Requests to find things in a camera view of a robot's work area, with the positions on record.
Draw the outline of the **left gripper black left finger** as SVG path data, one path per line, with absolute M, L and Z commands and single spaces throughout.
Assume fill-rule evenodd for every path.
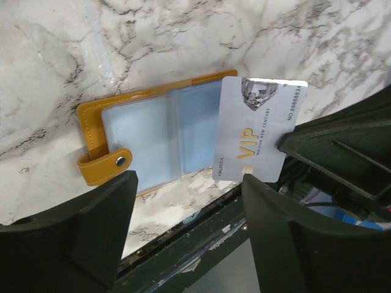
M 137 193 L 126 171 L 51 209 L 1 227 L 2 292 L 108 292 Z

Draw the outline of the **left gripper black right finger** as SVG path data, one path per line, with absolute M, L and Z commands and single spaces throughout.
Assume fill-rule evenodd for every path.
M 262 292 L 390 291 L 390 231 L 326 217 L 250 174 L 241 191 Z

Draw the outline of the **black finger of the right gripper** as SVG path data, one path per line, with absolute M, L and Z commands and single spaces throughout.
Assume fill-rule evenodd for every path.
M 278 150 L 350 189 L 350 198 L 390 213 L 390 87 L 285 134 Z

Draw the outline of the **mustard yellow card holder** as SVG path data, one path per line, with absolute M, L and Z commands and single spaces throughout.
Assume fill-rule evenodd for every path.
M 87 153 L 78 159 L 89 186 L 135 171 L 139 195 L 213 164 L 226 70 L 82 103 L 77 116 Z

